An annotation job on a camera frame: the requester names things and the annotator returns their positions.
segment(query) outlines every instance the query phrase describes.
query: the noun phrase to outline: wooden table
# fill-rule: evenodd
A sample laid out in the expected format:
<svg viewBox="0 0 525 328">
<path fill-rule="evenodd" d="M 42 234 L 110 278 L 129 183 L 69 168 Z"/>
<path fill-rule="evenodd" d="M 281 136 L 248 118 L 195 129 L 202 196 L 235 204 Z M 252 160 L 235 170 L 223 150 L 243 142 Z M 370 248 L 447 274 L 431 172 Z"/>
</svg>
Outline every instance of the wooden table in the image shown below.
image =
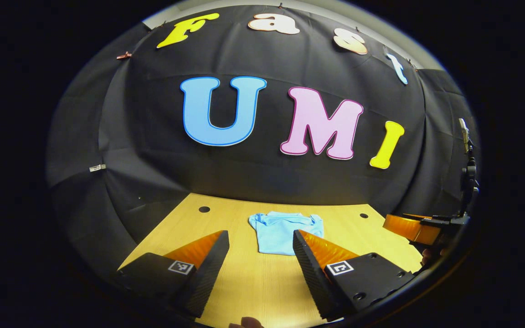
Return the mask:
<svg viewBox="0 0 525 328">
<path fill-rule="evenodd" d="M 198 208 L 210 207 L 202 213 Z M 416 272 L 422 256 L 384 228 L 384 218 L 369 205 L 283 205 L 188 195 L 131 252 L 125 266 L 144 253 L 164 255 L 210 233 L 228 230 L 230 249 L 197 322 L 215 328 L 240 324 L 251 316 L 266 328 L 305 328 L 323 324 L 295 256 L 258 253 L 256 231 L 248 217 L 270 211 L 317 214 L 325 239 L 358 255 L 376 252 L 406 271 Z"/>
</svg>

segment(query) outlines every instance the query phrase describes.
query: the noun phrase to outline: letter u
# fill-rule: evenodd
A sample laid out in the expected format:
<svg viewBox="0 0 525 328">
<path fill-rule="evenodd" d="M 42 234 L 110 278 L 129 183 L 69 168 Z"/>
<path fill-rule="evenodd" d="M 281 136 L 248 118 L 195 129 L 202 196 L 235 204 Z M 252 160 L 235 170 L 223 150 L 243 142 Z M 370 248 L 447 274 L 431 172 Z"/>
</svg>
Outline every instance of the letter u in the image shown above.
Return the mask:
<svg viewBox="0 0 525 328">
<path fill-rule="evenodd" d="M 184 92 L 184 128 L 190 138 L 209 146 L 231 146 L 244 141 L 254 129 L 258 91 L 267 87 L 260 77 L 235 77 L 230 85 L 237 89 L 236 120 L 226 128 L 210 122 L 212 91 L 219 87 L 215 77 L 195 77 L 180 85 Z"/>
</svg>

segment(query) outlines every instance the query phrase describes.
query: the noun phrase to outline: pink letter m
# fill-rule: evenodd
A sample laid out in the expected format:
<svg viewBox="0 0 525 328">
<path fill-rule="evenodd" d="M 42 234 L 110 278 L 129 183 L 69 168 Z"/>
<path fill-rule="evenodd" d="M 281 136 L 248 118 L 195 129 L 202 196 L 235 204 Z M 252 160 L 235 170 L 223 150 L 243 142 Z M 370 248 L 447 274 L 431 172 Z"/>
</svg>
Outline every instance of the pink letter m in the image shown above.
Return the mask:
<svg viewBox="0 0 525 328">
<path fill-rule="evenodd" d="M 354 157 L 352 146 L 358 118 L 364 110 L 362 105 L 344 100 L 328 118 L 319 92 L 308 87 L 292 87 L 289 95 L 295 100 L 293 124 L 289 139 L 281 144 L 281 152 L 289 155 L 307 153 L 309 147 L 304 140 L 309 130 L 315 155 L 321 154 L 335 136 L 333 145 L 327 149 L 327 156 L 335 159 Z"/>
</svg>

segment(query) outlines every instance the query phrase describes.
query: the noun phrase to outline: yellow letter f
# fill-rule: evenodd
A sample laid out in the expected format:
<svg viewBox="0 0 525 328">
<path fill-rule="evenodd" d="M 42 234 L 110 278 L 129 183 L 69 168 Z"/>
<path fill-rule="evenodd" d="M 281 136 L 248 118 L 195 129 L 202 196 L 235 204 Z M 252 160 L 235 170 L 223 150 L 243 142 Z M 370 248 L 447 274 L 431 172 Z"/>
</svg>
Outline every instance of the yellow letter f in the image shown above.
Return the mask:
<svg viewBox="0 0 525 328">
<path fill-rule="evenodd" d="M 173 28 L 173 31 L 169 33 L 167 38 L 162 41 L 162 43 L 157 45 L 157 48 L 162 48 L 164 46 L 169 46 L 173 43 L 181 42 L 185 39 L 187 39 L 187 35 L 185 35 L 185 31 L 195 32 L 198 31 L 204 24 L 206 24 L 206 19 L 216 19 L 220 17 L 217 13 L 211 13 L 208 15 L 200 16 L 191 18 L 188 20 L 180 21 L 175 25 L 175 28 Z"/>
</svg>

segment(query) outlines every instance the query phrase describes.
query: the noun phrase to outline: light blue shirt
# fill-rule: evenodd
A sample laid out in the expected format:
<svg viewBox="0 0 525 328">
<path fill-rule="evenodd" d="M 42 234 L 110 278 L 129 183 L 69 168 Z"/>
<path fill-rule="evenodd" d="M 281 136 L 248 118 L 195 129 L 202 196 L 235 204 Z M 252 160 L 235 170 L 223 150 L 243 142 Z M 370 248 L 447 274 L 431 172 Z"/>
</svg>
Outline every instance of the light blue shirt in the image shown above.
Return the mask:
<svg viewBox="0 0 525 328">
<path fill-rule="evenodd" d="M 311 214 L 269 212 L 254 214 L 248 218 L 257 232 L 258 252 L 294 256 L 293 231 L 301 229 L 323 238 L 323 220 Z"/>
</svg>

